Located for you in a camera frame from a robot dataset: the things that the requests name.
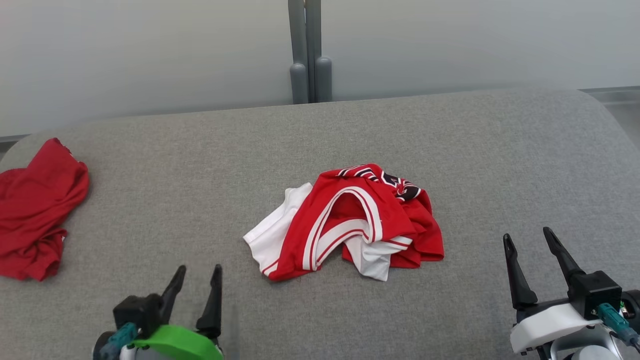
red fabric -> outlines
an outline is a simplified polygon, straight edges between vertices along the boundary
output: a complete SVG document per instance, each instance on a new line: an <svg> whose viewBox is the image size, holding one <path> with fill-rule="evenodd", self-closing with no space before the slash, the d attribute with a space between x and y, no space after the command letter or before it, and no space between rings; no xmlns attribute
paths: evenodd
<svg viewBox="0 0 640 360"><path fill-rule="evenodd" d="M352 187L359 190L338 195ZM417 268L421 261L444 257L442 234L432 216L427 193L407 180L384 173L375 164L365 164L320 174L291 222L280 257L273 264L276 270L269 278L283 281L319 270L321 265L313 269L314 262L317 259L321 262L330 248L319 247L314 251L315 233L323 235L346 220L365 219L371 223L372 218L378 219L382 231L376 234L372 227L365 234L367 239L391 242L396 236L404 236L413 240L406 250L391 255L391 267ZM318 229L322 220L325 223ZM352 231L345 232L345 236L349 235L352 236ZM353 262L346 247L342 248L342 257Z"/></svg>
<svg viewBox="0 0 640 360"><path fill-rule="evenodd" d="M0 275L38 281L56 275L67 235L60 226L88 189L86 165L57 138L26 168L0 174Z"/></svg>

white partition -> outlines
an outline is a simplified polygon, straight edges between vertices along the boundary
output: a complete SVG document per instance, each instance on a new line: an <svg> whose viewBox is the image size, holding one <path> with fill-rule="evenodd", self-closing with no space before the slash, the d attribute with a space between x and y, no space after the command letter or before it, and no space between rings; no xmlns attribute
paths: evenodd
<svg viewBox="0 0 640 360"><path fill-rule="evenodd" d="M638 0L323 0L333 99L640 85Z"/></svg>
<svg viewBox="0 0 640 360"><path fill-rule="evenodd" d="M289 104L291 63L286 0L3 0L0 138Z"/></svg>

clothing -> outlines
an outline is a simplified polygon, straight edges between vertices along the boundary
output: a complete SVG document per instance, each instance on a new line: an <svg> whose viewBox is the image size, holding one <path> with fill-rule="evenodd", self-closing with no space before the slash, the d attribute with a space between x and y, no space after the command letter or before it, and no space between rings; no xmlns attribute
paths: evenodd
<svg viewBox="0 0 640 360"><path fill-rule="evenodd" d="M60 226L88 189L86 165L57 138L26 168L0 174L0 275L39 281L55 275L67 236Z"/></svg>
<svg viewBox="0 0 640 360"><path fill-rule="evenodd" d="M417 268L421 261L443 258L429 198L411 182L366 164L322 173L310 192L309 186L287 189L289 203L285 200L244 237L271 280L319 270L341 243L344 259L361 274L382 281L390 266ZM283 206L287 216L274 215L283 213ZM258 242L256 233L261 234Z"/></svg>

green plastic bracket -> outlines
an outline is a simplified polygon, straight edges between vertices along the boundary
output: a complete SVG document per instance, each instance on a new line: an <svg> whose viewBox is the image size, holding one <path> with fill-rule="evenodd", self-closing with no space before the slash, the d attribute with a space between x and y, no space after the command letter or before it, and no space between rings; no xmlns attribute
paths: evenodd
<svg viewBox="0 0 640 360"><path fill-rule="evenodd" d="M180 360L222 360L222 351L209 338L176 325L161 325L149 339L136 339L137 348L149 346Z"/></svg>

gray fabric surface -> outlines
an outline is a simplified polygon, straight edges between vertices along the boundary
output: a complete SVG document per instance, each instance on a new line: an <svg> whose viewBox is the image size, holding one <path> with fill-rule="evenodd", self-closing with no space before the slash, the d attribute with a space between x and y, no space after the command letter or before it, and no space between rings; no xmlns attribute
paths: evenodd
<svg viewBox="0 0 640 360"><path fill-rule="evenodd" d="M566 296L553 228L587 271L640 288L640 157L607 110L572 90L512 89L91 122L29 136L23 167L57 136L92 185L65 224L60 272L0 279L7 359L86 359L111 309L188 266L172 323L194 326L224 266L232 359L520 359L511 354L502 235L540 300ZM445 259L362 278L335 254L273 284L242 235L284 189L375 162L425 188Z"/></svg>

